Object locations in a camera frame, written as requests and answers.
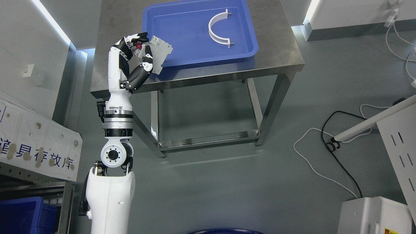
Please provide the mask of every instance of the metal shelf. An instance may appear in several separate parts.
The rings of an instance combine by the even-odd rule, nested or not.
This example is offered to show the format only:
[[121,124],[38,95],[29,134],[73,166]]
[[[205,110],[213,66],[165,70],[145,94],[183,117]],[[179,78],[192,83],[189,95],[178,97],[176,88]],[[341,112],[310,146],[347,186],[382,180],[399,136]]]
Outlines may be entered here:
[[12,177],[18,180],[21,180],[22,183],[27,184],[31,182],[34,184],[38,183],[52,183],[52,182],[61,182],[62,180],[45,176],[36,172],[32,172],[20,167],[6,164],[0,162],[0,175]]
[[67,234],[69,232],[69,222],[71,219],[74,188],[75,186],[68,182],[49,182],[0,188],[0,200],[24,197],[43,197],[44,199],[62,198],[62,204],[57,205],[58,210],[60,210],[57,234]]

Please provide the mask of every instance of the white box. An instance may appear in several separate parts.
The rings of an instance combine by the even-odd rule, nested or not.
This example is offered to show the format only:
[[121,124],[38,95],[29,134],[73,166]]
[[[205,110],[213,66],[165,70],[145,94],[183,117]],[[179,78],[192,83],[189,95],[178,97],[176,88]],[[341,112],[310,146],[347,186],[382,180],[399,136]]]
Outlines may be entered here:
[[338,234],[411,234],[409,208],[384,197],[342,203]]

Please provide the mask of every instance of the white pole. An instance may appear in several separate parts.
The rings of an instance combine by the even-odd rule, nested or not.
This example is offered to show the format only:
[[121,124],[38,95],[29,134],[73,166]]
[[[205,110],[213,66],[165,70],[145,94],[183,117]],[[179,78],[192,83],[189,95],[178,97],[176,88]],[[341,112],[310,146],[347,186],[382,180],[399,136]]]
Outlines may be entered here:
[[383,111],[383,112],[365,120],[364,122],[361,122],[361,123],[355,125],[354,127],[350,128],[346,131],[341,132],[340,134],[336,135],[334,137],[334,139],[338,142],[345,141],[348,138],[351,138],[351,137],[353,137],[353,136],[355,136],[355,135],[373,127],[374,125],[376,125],[376,123],[379,120],[384,119],[387,116],[392,115],[392,114],[394,114],[394,113],[396,113],[396,112],[398,112],[398,111],[400,111],[400,110],[402,110],[402,109],[404,109],[408,106],[411,106],[414,103],[416,103],[416,95],[414,95],[412,97],[409,97],[408,99],[406,99],[406,100],[392,106],[391,108],[388,108],[387,110],[385,110],[385,111]]

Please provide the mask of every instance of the white sign board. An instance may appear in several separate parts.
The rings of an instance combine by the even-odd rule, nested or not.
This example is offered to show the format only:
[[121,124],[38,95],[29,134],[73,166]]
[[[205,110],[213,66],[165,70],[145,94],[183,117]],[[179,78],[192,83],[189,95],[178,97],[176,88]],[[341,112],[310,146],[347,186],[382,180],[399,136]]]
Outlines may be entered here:
[[416,220],[416,104],[377,122],[391,164]]
[[76,181],[81,147],[79,133],[0,99],[0,162]]

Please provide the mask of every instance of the black connector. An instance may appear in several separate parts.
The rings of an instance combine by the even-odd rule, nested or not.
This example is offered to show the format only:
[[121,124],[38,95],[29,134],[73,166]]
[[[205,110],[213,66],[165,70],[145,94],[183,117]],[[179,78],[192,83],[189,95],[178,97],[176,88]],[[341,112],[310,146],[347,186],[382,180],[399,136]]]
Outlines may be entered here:
[[82,194],[81,194],[81,201],[79,202],[79,209],[78,209],[78,216],[87,216],[88,212],[88,201],[87,201],[87,182],[88,182],[88,174],[84,180],[84,186],[82,187]]
[[126,160],[124,161],[124,163],[121,165],[121,168],[123,170],[126,170],[125,172],[131,172],[131,169],[133,168],[133,157],[127,157]]
[[101,122],[104,123],[105,101],[98,101],[97,102],[97,110],[98,110],[98,116],[100,117]]
[[331,142],[327,142],[326,145],[327,149],[329,149],[331,152],[334,152],[335,150],[341,148],[339,141],[336,141],[335,138],[331,138]]

